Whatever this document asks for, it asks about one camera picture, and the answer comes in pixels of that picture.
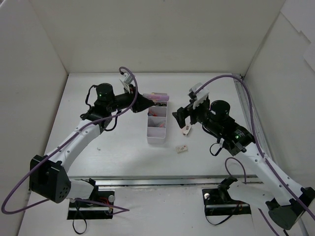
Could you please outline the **purple highlighter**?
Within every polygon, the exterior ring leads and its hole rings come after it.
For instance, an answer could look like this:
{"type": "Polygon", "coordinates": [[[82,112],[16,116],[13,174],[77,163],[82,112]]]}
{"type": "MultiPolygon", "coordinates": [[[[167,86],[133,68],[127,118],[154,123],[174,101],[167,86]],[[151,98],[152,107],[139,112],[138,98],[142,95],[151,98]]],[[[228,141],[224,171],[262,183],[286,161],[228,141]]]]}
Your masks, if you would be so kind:
{"type": "Polygon", "coordinates": [[[169,101],[167,93],[144,93],[143,97],[152,101],[169,101]]]}

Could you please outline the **black handled scissors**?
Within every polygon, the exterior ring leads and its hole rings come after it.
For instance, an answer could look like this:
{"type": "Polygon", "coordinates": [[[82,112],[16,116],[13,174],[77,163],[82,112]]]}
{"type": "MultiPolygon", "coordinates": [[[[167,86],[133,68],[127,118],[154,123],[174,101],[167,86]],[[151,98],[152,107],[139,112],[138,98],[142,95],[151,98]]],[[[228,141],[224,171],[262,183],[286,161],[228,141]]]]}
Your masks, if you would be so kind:
{"type": "Polygon", "coordinates": [[[157,103],[155,103],[155,106],[157,106],[157,107],[167,107],[167,103],[157,102],[157,103]]]}

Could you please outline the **small white eraser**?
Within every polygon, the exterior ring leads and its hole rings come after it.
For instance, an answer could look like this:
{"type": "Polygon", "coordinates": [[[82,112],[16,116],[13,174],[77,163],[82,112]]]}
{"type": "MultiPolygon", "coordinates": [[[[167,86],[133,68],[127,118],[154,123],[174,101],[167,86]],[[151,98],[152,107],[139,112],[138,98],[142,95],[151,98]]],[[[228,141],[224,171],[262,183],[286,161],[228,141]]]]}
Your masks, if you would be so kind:
{"type": "Polygon", "coordinates": [[[183,153],[183,152],[188,151],[188,146],[187,145],[176,146],[175,150],[178,154],[183,153]]]}

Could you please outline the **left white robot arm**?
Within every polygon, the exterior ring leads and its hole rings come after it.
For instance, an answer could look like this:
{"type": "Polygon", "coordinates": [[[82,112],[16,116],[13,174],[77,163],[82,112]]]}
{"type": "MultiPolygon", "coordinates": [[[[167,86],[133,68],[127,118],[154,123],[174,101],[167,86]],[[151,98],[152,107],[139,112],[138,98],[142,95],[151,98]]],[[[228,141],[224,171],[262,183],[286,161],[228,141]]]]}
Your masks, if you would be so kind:
{"type": "Polygon", "coordinates": [[[89,207],[97,203],[95,181],[70,180],[67,173],[71,165],[91,141],[110,131],[108,125],[113,119],[117,120],[124,109],[138,113],[154,105],[152,100],[137,93],[132,84],[119,95],[114,94],[112,85],[108,83],[93,88],[97,99],[80,116],[75,130],[55,150],[43,157],[37,155],[30,162],[30,190],[57,204],[65,199],[81,199],[89,207]]]}

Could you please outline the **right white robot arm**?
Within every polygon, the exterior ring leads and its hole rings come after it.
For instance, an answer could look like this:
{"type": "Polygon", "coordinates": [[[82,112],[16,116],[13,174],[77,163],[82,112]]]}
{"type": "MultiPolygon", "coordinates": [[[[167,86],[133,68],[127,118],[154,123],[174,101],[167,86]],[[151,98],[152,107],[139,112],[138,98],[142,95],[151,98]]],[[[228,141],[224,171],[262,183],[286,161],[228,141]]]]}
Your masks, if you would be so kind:
{"type": "Polygon", "coordinates": [[[259,153],[254,136],[229,115],[230,105],[223,100],[206,99],[173,112],[180,128],[186,118],[191,124],[200,123],[227,150],[268,187],[267,191],[241,183],[234,177],[225,179],[218,187],[218,197],[228,203],[239,200],[268,212],[269,217],[284,230],[290,230],[315,200],[315,191],[290,178],[270,157],[259,153]]]}

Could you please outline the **white compartment organizer box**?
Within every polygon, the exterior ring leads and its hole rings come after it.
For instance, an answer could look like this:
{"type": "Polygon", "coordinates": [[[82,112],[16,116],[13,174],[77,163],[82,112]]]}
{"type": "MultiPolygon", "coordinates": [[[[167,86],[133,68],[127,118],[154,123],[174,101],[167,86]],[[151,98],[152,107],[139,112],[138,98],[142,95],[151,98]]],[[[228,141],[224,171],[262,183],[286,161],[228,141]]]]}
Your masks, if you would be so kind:
{"type": "Polygon", "coordinates": [[[152,106],[148,109],[148,112],[152,112],[158,115],[158,117],[147,118],[147,142],[151,145],[163,144],[166,139],[166,127],[167,127],[167,107],[157,107],[152,106]],[[165,128],[158,128],[157,125],[160,123],[165,123],[165,128]]]}

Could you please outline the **front aluminium rail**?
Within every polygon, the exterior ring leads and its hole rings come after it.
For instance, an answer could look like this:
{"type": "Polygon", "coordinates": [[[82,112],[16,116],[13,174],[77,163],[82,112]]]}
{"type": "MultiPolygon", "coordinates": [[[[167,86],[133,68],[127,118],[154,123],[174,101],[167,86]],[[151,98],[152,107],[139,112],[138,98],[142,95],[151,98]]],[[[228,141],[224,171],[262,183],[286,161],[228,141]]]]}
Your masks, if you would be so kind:
{"type": "Polygon", "coordinates": [[[228,175],[221,176],[120,176],[120,177],[90,177],[101,188],[118,187],[154,187],[154,186],[189,186],[218,185],[228,175]]]}

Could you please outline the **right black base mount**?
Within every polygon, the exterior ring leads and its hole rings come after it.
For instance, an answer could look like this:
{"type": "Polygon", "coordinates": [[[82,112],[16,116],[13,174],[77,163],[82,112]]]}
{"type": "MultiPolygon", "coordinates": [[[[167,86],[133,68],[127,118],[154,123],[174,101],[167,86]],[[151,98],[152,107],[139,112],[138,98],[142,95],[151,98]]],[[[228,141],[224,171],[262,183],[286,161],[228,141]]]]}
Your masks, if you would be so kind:
{"type": "Polygon", "coordinates": [[[217,188],[202,189],[206,216],[233,216],[251,214],[250,205],[232,199],[223,200],[217,188]]]}

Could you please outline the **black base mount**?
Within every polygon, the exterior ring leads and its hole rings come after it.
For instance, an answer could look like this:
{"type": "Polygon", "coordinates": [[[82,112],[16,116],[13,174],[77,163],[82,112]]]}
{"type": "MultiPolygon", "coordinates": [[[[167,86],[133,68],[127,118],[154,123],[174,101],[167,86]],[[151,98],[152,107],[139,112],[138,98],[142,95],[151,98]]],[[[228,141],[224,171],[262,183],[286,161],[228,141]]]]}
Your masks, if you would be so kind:
{"type": "MultiPolygon", "coordinates": [[[[101,190],[99,192],[99,198],[96,200],[98,202],[113,205],[115,201],[115,191],[113,190],[101,190]]],[[[101,206],[91,203],[84,202],[74,202],[69,203],[67,220],[100,220],[100,219],[112,219],[113,209],[107,206],[101,206]]]]}
{"type": "Polygon", "coordinates": [[[202,189],[206,216],[233,216],[251,214],[250,205],[232,199],[223,200],[217,188],[202,189]]]}

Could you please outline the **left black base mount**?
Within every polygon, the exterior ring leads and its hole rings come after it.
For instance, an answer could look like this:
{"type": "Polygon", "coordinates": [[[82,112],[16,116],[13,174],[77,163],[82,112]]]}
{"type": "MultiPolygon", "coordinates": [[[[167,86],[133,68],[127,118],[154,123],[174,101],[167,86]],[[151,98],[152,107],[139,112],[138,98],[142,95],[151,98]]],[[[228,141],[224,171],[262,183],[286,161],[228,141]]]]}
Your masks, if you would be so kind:
{"type": "MultiPolygon", "coordinates": [[[[99,198],[96,200],[98,202],[113,205],[115,201],[115,191],[113,190],[101,190],[99,192],[99,198]]],[[[91,203],[84,202],[74,202],[69,203],[67,220],[100,220],[100,219],[112,219],[113,209],[107,206],[101,206],[91,203]]]]}

